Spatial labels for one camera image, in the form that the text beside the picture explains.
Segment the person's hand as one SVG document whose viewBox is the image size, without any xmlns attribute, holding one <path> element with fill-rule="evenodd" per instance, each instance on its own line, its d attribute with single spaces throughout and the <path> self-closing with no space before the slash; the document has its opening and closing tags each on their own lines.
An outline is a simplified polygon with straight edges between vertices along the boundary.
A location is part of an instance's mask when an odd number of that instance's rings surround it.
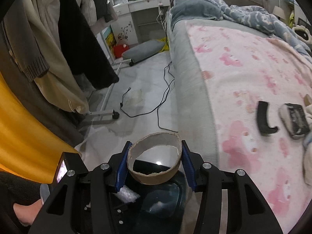
<svg viewBox="0 0 312 234">
<path fill-rule="evenodd" d="M 29 206 L 23 206 L 17 203 L 13 205 L 13 210 L 18 220 L 26 226 L 31 226 L 34 223 L 41 208 L 41 199 L 37 200 Z"/>
</svg>

